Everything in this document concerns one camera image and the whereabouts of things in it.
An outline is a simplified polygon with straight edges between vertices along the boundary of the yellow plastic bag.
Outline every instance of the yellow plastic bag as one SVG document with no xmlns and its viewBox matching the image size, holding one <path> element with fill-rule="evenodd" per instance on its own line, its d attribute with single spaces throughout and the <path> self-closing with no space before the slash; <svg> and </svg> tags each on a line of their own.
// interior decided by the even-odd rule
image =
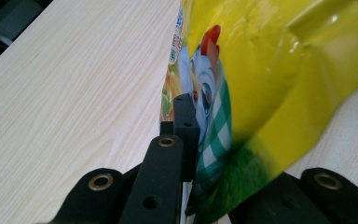
<svg viewBox="0 0 358 224">
<path fill-rule="evenodd" d="M 200 125 L 190 206 L 217 220 L 319 139 L 358 88 L 358 1 L 183 0 L 161 119 L 189 93 Z"/>
</svg>

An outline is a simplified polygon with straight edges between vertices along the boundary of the snack bag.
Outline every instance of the snack bag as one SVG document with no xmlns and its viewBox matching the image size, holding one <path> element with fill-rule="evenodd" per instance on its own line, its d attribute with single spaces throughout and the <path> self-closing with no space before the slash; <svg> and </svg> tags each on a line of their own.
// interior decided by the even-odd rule
<svg viewBox="0 0 358 224">
<path fill-rule="evenodd" d="M 358 0 L 182 0 L 161 120 L 190 94 L 200 142 L 188 206 L 198 223 L 304 155 L 357 88 Z"/>
</svg>

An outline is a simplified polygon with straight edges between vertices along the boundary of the black object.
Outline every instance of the black object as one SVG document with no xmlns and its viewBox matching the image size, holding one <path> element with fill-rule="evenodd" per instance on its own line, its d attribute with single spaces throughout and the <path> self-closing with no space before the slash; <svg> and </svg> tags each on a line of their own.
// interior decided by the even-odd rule
<svg viewBox="0 0 358 224">
<path fill-rule="evenodd" d="M 182 182 L 192 176 L 184 173 L 194 172 L 183 161 L 195 163 L 200 130 L 189 96 L 178 99 L 178 117 L 161 123 L 142 164 L 124 175 L 99 169 L 83 176 L 50 223 L 179 223 Z M 322 168 L 301 179 L 282 174 L 229 217 L 233 224 L 358 224 L 358 188 Z"/>
</svg>

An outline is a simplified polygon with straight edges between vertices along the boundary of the green checkered cloth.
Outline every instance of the green checkered cloth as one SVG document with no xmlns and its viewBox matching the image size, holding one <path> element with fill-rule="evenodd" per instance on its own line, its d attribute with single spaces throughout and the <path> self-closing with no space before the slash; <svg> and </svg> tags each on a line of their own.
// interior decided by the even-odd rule
<svg viewBox="0 0 358 224">
<path fill-rule="evenodd" d="M 199 146 L 199 162 L 192 189 L 196 197 L 208 193 L 219 180 L 225 165 L 223 159 L 231 144 L 231 107 L 224 79 L 217 89 L 205 139 Z"/>
</svg>

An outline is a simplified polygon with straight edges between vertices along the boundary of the wooden table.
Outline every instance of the wooden table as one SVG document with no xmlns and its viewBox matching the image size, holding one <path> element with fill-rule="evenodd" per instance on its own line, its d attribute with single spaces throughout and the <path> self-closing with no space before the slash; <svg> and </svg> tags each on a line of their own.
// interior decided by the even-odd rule
<svg viewBox="0 0 358 224">
<path fill-rule="evenodd" d="M 48 222 L 85 173 L 142 161 L 178 7 L 55 0 L 0 57 L 0 223 Z M 313 166 L 358 185 L 358 93 L 289 172 Z"/>
</svg>

